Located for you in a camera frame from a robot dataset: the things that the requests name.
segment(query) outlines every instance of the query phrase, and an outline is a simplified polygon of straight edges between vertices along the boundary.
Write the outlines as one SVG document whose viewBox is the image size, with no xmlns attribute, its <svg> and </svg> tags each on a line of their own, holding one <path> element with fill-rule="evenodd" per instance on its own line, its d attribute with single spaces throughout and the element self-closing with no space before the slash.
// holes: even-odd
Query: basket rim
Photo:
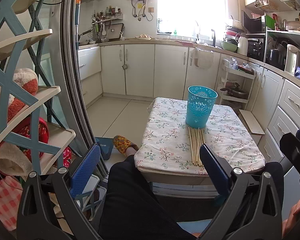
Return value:
<svg viewBox="0 0 300 240">
<path fill-rule="evenodd" d="M 191 94 L 195 95 L 196 97 L 200 97 L 200 98 L 206 98 L 206 99 L 215 99 L 215 98 L 217 98 L 217 97 L 218 97 L 218 93 L 217 93 L 217 92 L 215 92 L 215 91 L 214 91 L 213 89 L 211 89 L 211 88 L 207 88 L 207 89 L 209 89 L 209 90 L 213 91 L 213 92 L 216 94 L 216 96 L 215 96 L 215 97 L 202 97 L 202 96 L 198 96 L 198 95 L 196 95 L 196 94 L 194 94 L 194 93 L 192 93 L 192 92 L 190 91 L 190 88 L 192 88 L 192 87 L 202 87 L 202 88 L 207 88 L 207 87 L 204 87 L 204 86 L 190 86 L 190 87 L 188 87 L 188 91 L 189 91 L 189 93 L 191 93 Z"/>
</svg>

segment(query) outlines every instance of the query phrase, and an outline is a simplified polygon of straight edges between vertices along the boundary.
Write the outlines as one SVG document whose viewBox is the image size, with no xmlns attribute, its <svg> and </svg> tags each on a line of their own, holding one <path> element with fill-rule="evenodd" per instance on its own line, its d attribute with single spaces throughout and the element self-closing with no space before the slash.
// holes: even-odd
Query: blue gripper pad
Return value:
<svg viewBox="0 0 300 240">
<path fill-rule="evenodd" d="M 200 159 L 217 192 L 225 197 L 228 197 L 231 192 L 231 181 L 230 177 L 219 163 L 219 160 L 222 160 L 222 158 L 216 156 L 206 144 L 203 144 L 200 147 Z"/>
<path fill-rule="evenodd" d="M 82 194 L 84 187 L 87 185 L 88 180 L 91 177 L 92 172 L 96 168 L 100 160 L 100 147 L 95 144 L 90 149 L 87 155 L 84 157 L 80 166 L 74 172 L 71 178 L 71 188 L 69 190 L 70 195 L 75 196 Z"/>
</svg>

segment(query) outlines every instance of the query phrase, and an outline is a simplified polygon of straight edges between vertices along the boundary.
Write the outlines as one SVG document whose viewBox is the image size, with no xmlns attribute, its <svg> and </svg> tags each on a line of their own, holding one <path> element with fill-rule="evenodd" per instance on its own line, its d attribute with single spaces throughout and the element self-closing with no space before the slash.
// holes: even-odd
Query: yellow floral slipper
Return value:
<svg viewBox="0 0 300 240">
<path fill-rule="evenodd" d="M 126 150 L 128 147 L 134 148 L 136 151 L 139 150 L 139 147 L 126 139 L 125 137 L 121 135 L 117 135 L 113 138 L 113 144 L 118 149 L 120 153 L 122 153 L 124 156 L 127 156 Z"/>
</svg>

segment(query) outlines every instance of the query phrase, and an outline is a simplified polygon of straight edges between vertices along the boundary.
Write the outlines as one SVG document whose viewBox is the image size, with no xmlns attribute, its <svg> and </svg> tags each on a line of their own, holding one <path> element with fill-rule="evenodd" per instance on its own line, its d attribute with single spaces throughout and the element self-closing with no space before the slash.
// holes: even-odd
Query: bright window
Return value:
<svg viewBox="0 0 300 240">
<path fill-rule="evenodd" d="M 209 40 L 211 29 L 222 39 L 225 31 L 225 0 L 158 0 L 158 32 Z"/>
</svg>

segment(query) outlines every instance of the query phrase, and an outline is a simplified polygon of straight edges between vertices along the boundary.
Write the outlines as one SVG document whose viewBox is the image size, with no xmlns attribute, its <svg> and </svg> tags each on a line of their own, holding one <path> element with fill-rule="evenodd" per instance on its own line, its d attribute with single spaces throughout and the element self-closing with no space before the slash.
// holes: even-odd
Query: pink cloth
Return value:
<svg viewBox="0 0 300 240">
<path fill-rule="evenodd" d="M 0 220 L 8 231 L 17 228 L 17 215 L 22 195 L 21 184 L 10 176 L 0 181 Z"/>
</svg>

